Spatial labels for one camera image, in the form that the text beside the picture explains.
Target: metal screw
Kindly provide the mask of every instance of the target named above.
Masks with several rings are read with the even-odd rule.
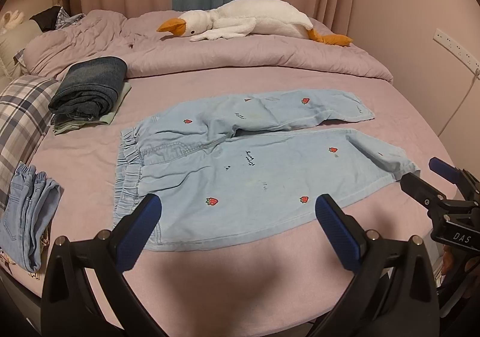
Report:
[[[97,234],[97,238],[100,240],[106,240],[109,238],[111,231],[107,229],[100,230]]]
[[[417,236],[417,235],[412,236],[412,241],[415,245],[422,245],[423,244],[422,238]]]
[[[62,246],[66,240],[67,240],[67,237],[65,236],[57,237],[57,239],[55,240],[55,245]]]
[[[367,230],[367,237],[375,241],[380,238],[380,234],[376,230]]]

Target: pillow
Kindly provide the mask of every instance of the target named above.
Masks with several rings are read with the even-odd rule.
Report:
[[[0,209],[20,161],[29,163],[49,129],[49,102],[60,81],[24,75],[0,94]]]
[[[27,20],[0,36],[0,76],[5,75],[13,80],[22,74],[20,65],[15,65],[13,56],[40,34],[42,30],[38,24],[34,20]]]
[[[10,79],[0,72],[0,92],[10,83]]]

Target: stuffed animal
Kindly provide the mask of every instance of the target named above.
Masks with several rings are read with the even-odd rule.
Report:
[[[340,46],[352,41],[345,35],[318,34],[307,15],[282,0],[233,0],[213,10],[190,10],[167,20],[157,31],[190,37],[192,42],[248,34],[276,34]]]
[[[0,35],[5,34],[7,31],[14,29],[16,26],[23,22],[25,16],[23,12],[16,10],[15,12],[7,11],[0,19]]]

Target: wall outlet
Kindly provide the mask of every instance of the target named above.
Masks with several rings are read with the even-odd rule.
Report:
[[[480,69],[480,61],[478,61],[468,50],[465,50],[465,48],[458,44],[452,37],[448,36],[439,29],[435,30],[433,37],[435,42],[440,43],[445,49],[450,51],[473,73],[475,73],[477,69]]]

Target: folded jeans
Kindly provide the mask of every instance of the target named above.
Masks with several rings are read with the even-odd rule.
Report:
[[[61,197],[59,184],[34,165],[18,164],[0,224],[0,248],[28,272],[40,268],[40,237]]]

